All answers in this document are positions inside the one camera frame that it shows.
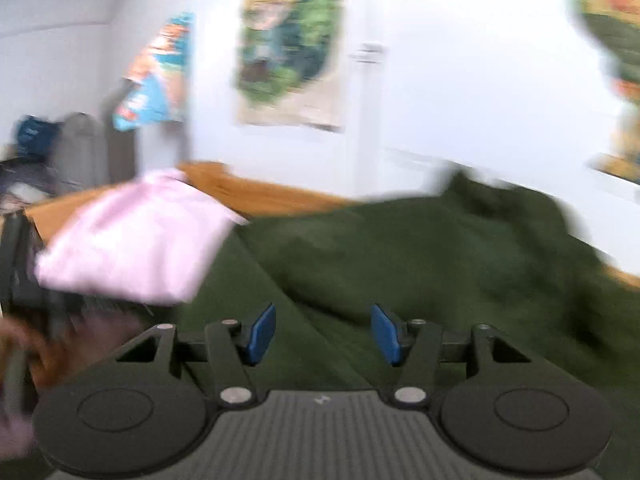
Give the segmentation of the person left hand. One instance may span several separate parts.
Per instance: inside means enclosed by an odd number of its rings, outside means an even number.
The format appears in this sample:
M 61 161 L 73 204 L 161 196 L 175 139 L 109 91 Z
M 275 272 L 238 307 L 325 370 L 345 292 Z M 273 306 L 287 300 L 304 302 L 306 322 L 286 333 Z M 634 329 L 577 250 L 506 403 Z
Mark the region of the person left hand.
M 56 318 L 38 330 L 18 318 L 1 320 L 1 407 L 6 417 L 26 415 L 39 393 L 77 373 L 72 323 Z

